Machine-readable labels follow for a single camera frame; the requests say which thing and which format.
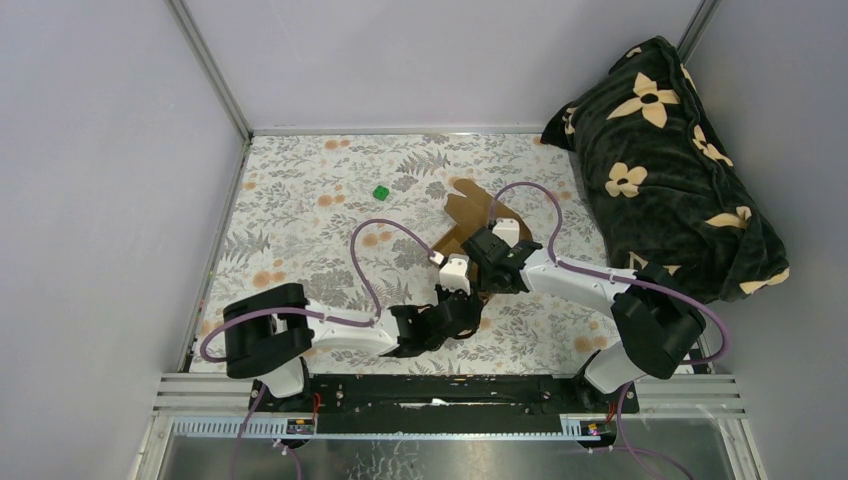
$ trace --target floral tablecloth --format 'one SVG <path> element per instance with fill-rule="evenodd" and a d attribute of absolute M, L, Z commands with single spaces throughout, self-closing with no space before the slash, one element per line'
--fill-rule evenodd
<path fill-rule="evenodd" d="M 221 324 L 229 303 L 285 282 L 303 283 L 307 296 L 327 305 L 372 310 L 348 253 L 353 229 L 369 218 L 388 218 L 432 245 L 452 226 L 443 207 L 463 177 L 492 193 L 519 180 L 553 190 L 564 221 L 556 251 L 606 263 L 568 157 L 541 145 L 537 135 L 256 137 L 198 338 Z M 372 196 L 378 185 L 391 192 L 385 201 Z M 520 188 L 504 203 L 522 215 L 536 240 L 547 240 L 555 212 L 544 195 Z M 360 261 L 383 305 L 434 302 L 438 272 L 413 240 L 375 225 L 359 242 Z M 576 304 L 539 294 L 498 295 L 483 310 L 476 335 L 448 340 L 437 352 L 395 359 L 313 349 L 304 357 L 312 373 L 568 374 L 617 340 L 612 320 Z M 210 351 L 224 354 L 223 335 Z M 192 372 L 224 368 L 199 355 L 191 365 Z"/>

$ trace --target black pillow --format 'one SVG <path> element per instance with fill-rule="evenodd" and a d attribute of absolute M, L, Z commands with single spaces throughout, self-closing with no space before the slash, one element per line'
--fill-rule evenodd
<path fill-rule="evenodd" d="M 666 39 L 628 51 L 562 107 L 542 142 L 577 152 L 612 266 L 663 265 L 702 302 L 788 277 L 783 242 L 736 176 Z"/>

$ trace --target brown cardboard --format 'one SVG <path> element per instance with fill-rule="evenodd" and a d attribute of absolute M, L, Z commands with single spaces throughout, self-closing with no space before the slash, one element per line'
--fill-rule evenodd
<path fill-rule="evenodd" d="M 433 245 L 433 250 L 445 257 L 452 253 L 465 254 L 461 247 L 462 242 L 466 241 L 480 227 L 487 224 L 489 220 L 489 208 L 492 204 L 492 196 L 474 183 L 473 180 L 461 178 L 454 182 L 453 188 L 464 194 L 464 196 L 453 193 L 448 194 L 448 201 L 445 203 L 445 212 L 453 218 L 456 225 L 448 230 Z M 520 228 L 519 237 L 522 240 L 533 240 L 533 234 L 527 228 L 527 224 L 509 207 L 498 202 L 495 214 L 498 218 L 514 218 L 518 220 Z M 472 267 L 470 274 L 472 276 L 471 278 L 476 278 L 476 265 Z M 481 295 L 481 297 L 483 297 L 484 301 L 488 300 L 488 296 Z"/>

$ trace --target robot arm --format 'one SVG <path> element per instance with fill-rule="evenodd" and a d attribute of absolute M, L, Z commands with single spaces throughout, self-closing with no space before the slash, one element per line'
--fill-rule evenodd
<path fill-rule="evenodd" d="M 454 270 L 459 262 L 447 264 Z M 447 338 L 467 338 L 480 323 L 483 302 L 476 291 L 436 287 L 437 305 L 398 305 L 374 318 L 370 313 L 329 307 L 306 298 L 303 286 L 289 283 L 233 303 L 224 309 L 230 321 L 245 313 L 295 307 L 312 316 L 268 314 L 228 329 L 227 376 L 256 378 L 271 394 L 300 393 L 306 368 L 300 356 L 310 348 L 359 350 L 385 357 L 414 357 L 438 350 Z M 330 317 L 344 323 L 331 321 Z"/>
<path fill-rule="evenodd" d="M 621 342 L 592 356 L 575 378 L 601 394 L 645 375 L 671 377 L 703 332 L 705 321 L 697 310 L 653 290 L 612 280 L 638 278 L 676 289 L 665 269 L 649 265 L 635 272 L 569 260 L 569 265 L 604 279 L 589 276 L 557 265 L 540 244 L 519 241 L 516 230 L 501 227 L 499 223 L 475 232 L 462 245 L 468 257 L 451 255 L 442 261 L 436 305 L 398 305 L 374 318 L 307 299 L 300 284 L 282 285 L 229 305 L 224 310 L 228 321 L 280 307 L 306 308 L 311 316 L 266 315 L 228 329 L 227 375 L 257 378 L 274 397 L 285 398 L 304 389 L 305 363 L 299 357 L 310 348 L 399 358 L 438 350 L 447 338 L 467 338 L 476 332 L 483 309 L 478 291 L 546 293 L 611 317 Z M 478 266 L 475 281 L 468 278 L 471 262 Z M 343 324 L 329 317 L 343 319 Z"/>
<path fill-rule="evenodd" d="M 653 290 L 612 280 L 638 278 L 679 289 L 671 275 L 657 265 L 636 272 L 568 261 L 577 267 L 574 270 L 597 274 L 590 276 L 557 265 L 540 244 L 517 241 L 517 236 L 498 232 L 497 225 L 494 229 L 481 228 L 462 248 L 479 266 L 477 281 L 484 291 L 547 293 L 615 321 L 621 342 L 591 357 L 580 373 L 601 393 L 612 393 L 622 384 L 645 375 L 670 378 L 706 327 L 700 312 L 689 305 Z"/>

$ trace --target gray wall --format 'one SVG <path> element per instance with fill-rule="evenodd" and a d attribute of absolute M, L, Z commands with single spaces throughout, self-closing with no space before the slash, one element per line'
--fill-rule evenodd
<path fill-rule="evenodd" d="M 239 140 L 162 1 L 0 5 L 0 470 L 125 478 Z"/>
<path fill-rule="evenodd" d="M 541 130 L 700 0 L 189 0 L 257 129 Z"/>
<path fill-rule="evenodd" d="M 773 479 L 848 470 L 848 2 L 725 1 L 690 63 L 711 121 L 790 255 L 721 309 Z"/>

